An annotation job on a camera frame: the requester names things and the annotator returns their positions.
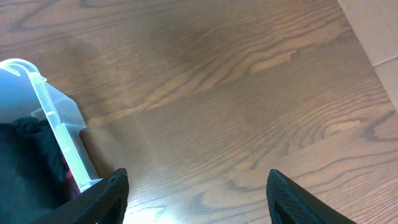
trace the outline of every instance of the clear plastic container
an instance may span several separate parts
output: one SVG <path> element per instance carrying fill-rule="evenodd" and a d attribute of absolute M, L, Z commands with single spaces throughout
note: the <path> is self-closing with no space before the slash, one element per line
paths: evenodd
<path fill-rule="evenodd" d="M 0 97 L 0 123 L 29 116 L 49 121 L 80 192 L 100 180 L 79 137 L 87 125 L 77 104 L 48 84 L 35 65 L 0 62 Z"/>

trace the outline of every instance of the wooden floor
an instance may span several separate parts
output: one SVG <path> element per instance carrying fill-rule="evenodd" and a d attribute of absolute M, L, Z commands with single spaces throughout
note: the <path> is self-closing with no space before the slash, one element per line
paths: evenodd
<path fill-rule="evenodd" d="M 279 169 L 358 223 L 398 222 L 398 115 L 336 0 L 0 2 L 0 60 L 73 98 L 125 223 L 270 223 Z"/>

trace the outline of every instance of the plastic storage bin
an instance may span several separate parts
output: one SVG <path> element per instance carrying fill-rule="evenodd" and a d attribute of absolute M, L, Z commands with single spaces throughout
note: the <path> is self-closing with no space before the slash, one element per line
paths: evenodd
<path fill-rule="evenodd" d="M 22 59 L 0 62 L 0 122 L 33 116 L 47 119 L 80 192 L 100 179 L 79 132 L 86 128 L 77 104 L 47 83 L 32 63 Z"/>

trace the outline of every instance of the wood grain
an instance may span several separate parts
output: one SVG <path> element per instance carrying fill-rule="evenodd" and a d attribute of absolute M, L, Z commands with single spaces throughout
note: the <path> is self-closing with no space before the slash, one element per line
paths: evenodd
<path fill-rule="evenodd" d="M 336 1 L 26 1 L 1 5 L 0 58 L 34 62 L 90 126 L 288 62 L 344 36 Z"/>
<path fill-rule="evenodd" d="M 94 161 L 128 168 L 127 222 L 269 223 L 276 168 L 354 221 L 379 223 L 397 215 L 398 179 L 383 173 L 397 166 L 397 119 L 351 32 L 83 137 L 96 140 Z"/>
<path fill-rule="evenodd" d="M 0 2 L 0 60 L 76 100 L 126 223 L 270 223 L 279 169 L 359 223 L 396 222 L 398 115 L 337 1 Z"/>

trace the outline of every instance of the black plastic part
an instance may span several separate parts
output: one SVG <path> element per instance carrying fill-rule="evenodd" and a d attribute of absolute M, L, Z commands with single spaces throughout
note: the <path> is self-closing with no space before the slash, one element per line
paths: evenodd
<path fill-rule="evenodd" d="M 269 172 L 267 200 L 273 224 L 355 223 L 277 170 Z"/>
<path fill-rule="evenodd" d="M 111 177 L 102 179 L 77 198 L 34 223 L 119 224 L 123 222 L 128 194 L 127 170 L 118 169 Z"/>

